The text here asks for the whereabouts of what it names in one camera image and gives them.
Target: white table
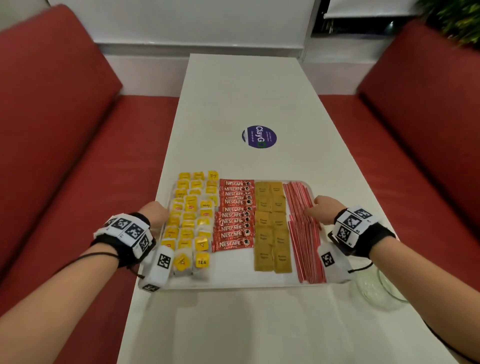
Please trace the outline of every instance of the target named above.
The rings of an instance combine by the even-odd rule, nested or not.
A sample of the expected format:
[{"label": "white table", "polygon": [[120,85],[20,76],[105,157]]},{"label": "white table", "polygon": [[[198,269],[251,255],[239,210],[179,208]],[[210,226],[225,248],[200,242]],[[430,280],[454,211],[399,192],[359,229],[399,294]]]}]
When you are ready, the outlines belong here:
[{"label": "white table", "polygon": [[[252,125],[272,129],[277,143],[245,144]],[[191,55],[157,200],[167,203],[180,171],[208,169],[305,181],[387,222],[296,59]],[[411,306],[381,312],[354,288],[136,288],[118,363],[456,363]]]}]

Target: person's right hand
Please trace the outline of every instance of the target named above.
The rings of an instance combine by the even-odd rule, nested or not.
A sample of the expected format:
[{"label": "person's right hand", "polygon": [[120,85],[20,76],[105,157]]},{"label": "person's right hand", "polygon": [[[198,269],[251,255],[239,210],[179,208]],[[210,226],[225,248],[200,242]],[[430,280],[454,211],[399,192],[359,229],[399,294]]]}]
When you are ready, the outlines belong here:
[{"label": "person's right hand", "polygon": [[305,213],[324,225],[333,225],[338,213],[347,208],[340,201],[328,196],[317,196],[313,202],[316,205],[306,209]]}]

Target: forearm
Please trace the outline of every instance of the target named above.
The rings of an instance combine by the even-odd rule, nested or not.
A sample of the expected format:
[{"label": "forearm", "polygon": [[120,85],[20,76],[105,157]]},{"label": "forearm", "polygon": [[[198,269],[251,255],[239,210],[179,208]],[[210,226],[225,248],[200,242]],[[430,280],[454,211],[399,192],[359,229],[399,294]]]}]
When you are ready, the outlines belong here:
[{"label": "forearm", "polygon": [[479,292],[394,238],[370,258],[445,342],[480,361]]},{"label": "forearm", "polygon": [[[84,254],[115,249],[96,244]],[[86,257],[66,267],[0,318],[0,352],[9,364],[54,362],[82,315],[115,273],[111,256]]]}]

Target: seat cushion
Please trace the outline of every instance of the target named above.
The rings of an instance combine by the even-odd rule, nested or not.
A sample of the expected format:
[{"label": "seat cushion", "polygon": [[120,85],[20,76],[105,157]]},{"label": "seat cushion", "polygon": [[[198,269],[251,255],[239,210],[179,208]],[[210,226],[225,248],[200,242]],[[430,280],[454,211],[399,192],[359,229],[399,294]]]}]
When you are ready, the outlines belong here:
[{"label": "seat cushion", "polygon": [[359,91],[480,232],[480,52],[413,21]]},{"label": "seat cushion", "polygon": [[0,278],[121,83],[64,5],[0,33]]},{"label": "seat cushion", "polygon": [[357,96],[322,95],[403,243],[480,291],[480,244]]},{"label": "seat cushion", "polygon": [[[155,199],[178,99],[123,96],[62,186],[0,286],[0,315],[86,250],[111,215]],[[57,363],[115,363],[135,275],[119,269]]]}]

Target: purple sticker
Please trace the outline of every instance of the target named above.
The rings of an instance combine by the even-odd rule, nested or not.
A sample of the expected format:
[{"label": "purple sticker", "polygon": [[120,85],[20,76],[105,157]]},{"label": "purple sticker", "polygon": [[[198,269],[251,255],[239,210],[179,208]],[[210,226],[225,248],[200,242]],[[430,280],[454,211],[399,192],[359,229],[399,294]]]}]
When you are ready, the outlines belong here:
[{"label": "purple sticker", "polygon": [[261,125],[249,126],[241,135],[243,141],[254,148],[270,148],[276,143],[276,134],[270,128]]}]

